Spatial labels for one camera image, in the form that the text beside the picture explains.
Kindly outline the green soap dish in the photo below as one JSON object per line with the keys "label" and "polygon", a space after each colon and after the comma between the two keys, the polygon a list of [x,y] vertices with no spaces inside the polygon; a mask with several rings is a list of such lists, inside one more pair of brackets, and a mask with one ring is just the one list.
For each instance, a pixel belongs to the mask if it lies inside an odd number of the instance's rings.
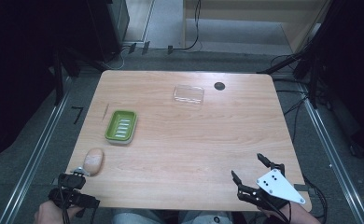
{"label": "green soap dish", "polygon": [[135,112],[127,110],[114,111],[105,130],[105,139],[110,144],[130,144],[133,140],[136,122],[137,115]]}

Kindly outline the person's right hand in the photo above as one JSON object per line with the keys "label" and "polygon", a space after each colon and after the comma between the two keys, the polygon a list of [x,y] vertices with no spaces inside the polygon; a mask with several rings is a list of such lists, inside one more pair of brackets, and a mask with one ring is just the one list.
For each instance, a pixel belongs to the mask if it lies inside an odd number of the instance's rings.
{"label": "person's right hand", "polygon": [[259,207],[259,210],[273,223],[298,224],[300,221],[299,216],[294,214],[294,206],[292,203],[288,203],[276,211],[261,207]]}

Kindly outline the black metal stand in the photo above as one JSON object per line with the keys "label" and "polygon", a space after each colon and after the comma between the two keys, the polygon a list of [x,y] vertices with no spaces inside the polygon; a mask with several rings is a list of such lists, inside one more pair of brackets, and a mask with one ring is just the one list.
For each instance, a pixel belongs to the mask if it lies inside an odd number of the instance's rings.
{"label": "black metal stand", "polygon": [[72,48],[56,46],[53,49],[52,58],[55,77],[56,105],[59,105],[62,98],[65,96],[63,71],[70,77],[77,77],[80,73],[80,67],[77,65],[77,61],[82,61],[99,72],[104,72],[106,70],[104,65],[99,64],[95,60],[92,60],[88,56],[85,56]]}
{"label": "black metal stand", "polygon": [[294,62],[298,62],[296,68],[293,70],[293,76],[296,79],[304,78],[307,74],[310,75],[308,84],[308,99],[314,109],[316,105],[316,87],[318,77],[320,74],[320,45],[327,35],[329,30],[329,22],[324,20],[316,30],[313,38],[303,47],[298,53],[291,54],[282,62],[271,66],[265,70],[259,71],[259,74],[270,75],[281,68],[286,67]]}

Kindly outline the metal floor rail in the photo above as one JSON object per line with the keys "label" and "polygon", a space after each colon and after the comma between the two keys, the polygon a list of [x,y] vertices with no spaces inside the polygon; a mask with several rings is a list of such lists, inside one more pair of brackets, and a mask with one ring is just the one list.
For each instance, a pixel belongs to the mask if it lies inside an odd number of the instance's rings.
{"label": "metal floor rail", "polygon": [[49,140],[53,136],[54,130],[69,99],[70,90],[73,85],[73,79],[71,77],[67,77],[63,84],[64,96],[61,98],[60,102],[52,108],[49,119],[42,133],[40,134],[37,143],[35,144],[35,148],[31,154],[31,157],[26,163],[21,177],[12,191],[12,194],[7,202],[7,206],[0,217],[0,224],[12,224],[14,222],[17,214],[19,213],[22,202],[24,201],[28,192],[28,189],[33,182],[38,166],[47,150]]}
{"label": "metal floor rail", "polygon": [[364,224],[364,202],[348,174],[336,146],[333,144],[320,113],[312,106],[309,100],[304,104],[355,221],[357,224]]}

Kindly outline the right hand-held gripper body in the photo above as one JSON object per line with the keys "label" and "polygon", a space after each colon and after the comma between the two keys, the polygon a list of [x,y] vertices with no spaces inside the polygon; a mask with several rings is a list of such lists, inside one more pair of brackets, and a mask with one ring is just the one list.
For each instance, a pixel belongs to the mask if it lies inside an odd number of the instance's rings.
{"label": "right hand-held gripper body", "polygon": [[278,210],[288,203],[305,204],[305,199],[288,182],[280,169],[271,169],[256,180],[257,189],[243,184],[237,186],[237,198],[255,206]]}

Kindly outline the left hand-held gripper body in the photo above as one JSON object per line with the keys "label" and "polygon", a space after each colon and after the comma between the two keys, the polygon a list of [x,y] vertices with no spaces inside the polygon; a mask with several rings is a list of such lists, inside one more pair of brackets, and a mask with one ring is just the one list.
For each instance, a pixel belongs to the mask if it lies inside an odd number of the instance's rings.
{"label": "left hand-held gripper body", "polygon": [[100,201],[80,192],[86,184],[86,176],[89,174],[82,167],[70,174],[59,174],[52,182],[54,189],[49,192],[48,198],[61,209],[68,209],[71,205],[81,207],[82,211],[77,213],[77,217],[83,217],[86,208],[92,209],[95,216]]}

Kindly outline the clear plastic lid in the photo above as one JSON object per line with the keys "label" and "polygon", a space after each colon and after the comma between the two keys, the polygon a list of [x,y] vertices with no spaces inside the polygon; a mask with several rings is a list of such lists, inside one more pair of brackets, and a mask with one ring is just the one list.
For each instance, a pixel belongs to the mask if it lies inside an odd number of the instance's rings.
{"label": "clear plastic lid", "polygon": [[173,100],[184,104],[201,105],[204,98],[204,88],[190,85],[176,85]]}

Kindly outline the light wooden shelf unit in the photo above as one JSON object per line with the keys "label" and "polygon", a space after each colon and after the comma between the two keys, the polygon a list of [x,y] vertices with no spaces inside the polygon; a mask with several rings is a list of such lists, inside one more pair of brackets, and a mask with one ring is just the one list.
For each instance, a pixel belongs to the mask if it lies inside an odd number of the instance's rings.
{"label": "light wooden shelf unit", "polygon": [[303,49],[332,0],[201,0],[200,18],[281,22],[293,52]]}

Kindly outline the black cabinet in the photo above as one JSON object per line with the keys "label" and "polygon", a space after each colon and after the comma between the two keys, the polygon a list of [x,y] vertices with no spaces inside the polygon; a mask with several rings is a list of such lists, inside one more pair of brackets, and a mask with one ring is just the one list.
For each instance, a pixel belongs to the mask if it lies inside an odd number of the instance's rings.
{"label": "black cabinet", "polygon": [[130,22],[126,0],[87,0],[87,3],[99,44],[99,59],[109,61],[121,53]]}

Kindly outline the person's left hand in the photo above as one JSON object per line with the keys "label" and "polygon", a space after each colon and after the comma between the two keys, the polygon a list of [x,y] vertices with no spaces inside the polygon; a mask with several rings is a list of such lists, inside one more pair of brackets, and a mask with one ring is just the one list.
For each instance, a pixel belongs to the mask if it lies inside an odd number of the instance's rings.
{"label": "person's left hand", "polygon": [[63,210],[53,201],[46,201],[38,206],[34,224],[64,224]]}

